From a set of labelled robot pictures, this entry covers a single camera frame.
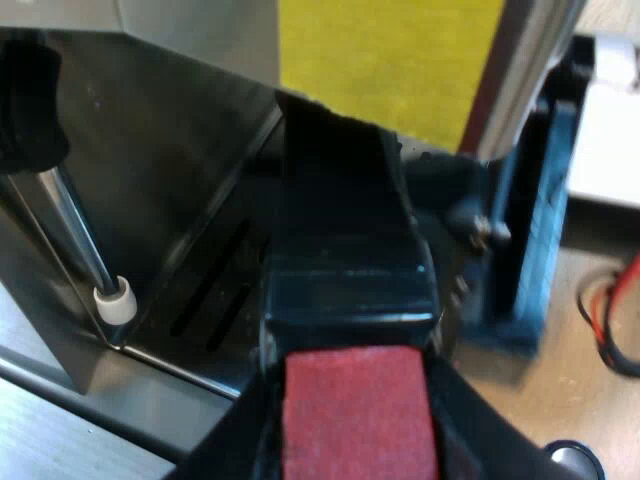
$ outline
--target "round black object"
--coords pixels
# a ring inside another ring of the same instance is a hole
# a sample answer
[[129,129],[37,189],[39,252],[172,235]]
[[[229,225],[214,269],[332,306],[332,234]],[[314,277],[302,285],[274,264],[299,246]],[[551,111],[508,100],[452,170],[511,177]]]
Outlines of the round black object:
[[581,480],[605,480],[602,464],[585,445],[574,440],[557,440],[544,449],[551,460],[563,465]]

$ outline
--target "white plastic cap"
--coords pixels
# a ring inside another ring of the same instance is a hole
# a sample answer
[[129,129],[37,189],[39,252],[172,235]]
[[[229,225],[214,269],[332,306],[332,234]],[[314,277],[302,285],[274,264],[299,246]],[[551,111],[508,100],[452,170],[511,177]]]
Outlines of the white plastic cap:
[[124,325],[136,316],[138,302],[126,278],[118,276],[120,292],[118,295],[102,296],[93,289],[93,298],[100,317],[110,325]]

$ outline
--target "metal rod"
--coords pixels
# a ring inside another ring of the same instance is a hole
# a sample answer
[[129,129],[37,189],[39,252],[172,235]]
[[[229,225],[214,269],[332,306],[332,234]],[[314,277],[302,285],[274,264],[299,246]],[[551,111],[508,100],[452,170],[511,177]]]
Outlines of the metal rod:
[[39,173],[38,180],[78,249],[95,287],[105,296],[117,294],[118,280],[107,268],[98,249],[93,230],[64,165]]

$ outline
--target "metal panel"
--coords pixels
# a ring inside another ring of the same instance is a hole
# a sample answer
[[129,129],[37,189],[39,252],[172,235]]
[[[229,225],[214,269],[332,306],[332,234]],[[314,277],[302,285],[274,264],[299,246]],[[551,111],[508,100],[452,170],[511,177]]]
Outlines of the metal panel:
[[[63,57],[58,104],[65,161],[111,270],[126,277],[140,316],[260,147],[273,92],[116,35],[51,34]],[[135,322],[100,323],[77,252],[30,174],[14,178],[109,343]]]
[[70,363],[92,365],[89,384],[79,394],[31,326],[33,318],[27,320],[2,284],[0,318],[0,377],[172,461],[190,452],[231,406],[229,400],[92,344],[90,338],[91,349],[82,348],[77,338],[63,345]]
[[168,461],[0,379],[0,472],[14,479],[144,479]]
[[136,38],[277,86],[276,0],[120,0],[123,29]]
[[0,0],[6,27],[119,31],[117,0]]

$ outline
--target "red wire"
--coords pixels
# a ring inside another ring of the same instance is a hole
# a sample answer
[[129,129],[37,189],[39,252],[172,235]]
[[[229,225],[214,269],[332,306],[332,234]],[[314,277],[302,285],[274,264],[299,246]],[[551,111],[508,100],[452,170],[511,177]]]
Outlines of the red wire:
[[593,333],[599,345],[604,345],[604,332],[598,321],[598,310],[600,309],[600,302],[602,302],[608,290],[609,287],[604,286],[598,289],[596,293],[593,294],[593,297],[591,297],[591,328],[593,328]]
[[636,255],[629,266],[618,276],[618,280],[613,286],[609,306],[609,317],[613,315],[613,309],[620,296],[629,288],[631,281],[638,275],[640,275],[640,254]]

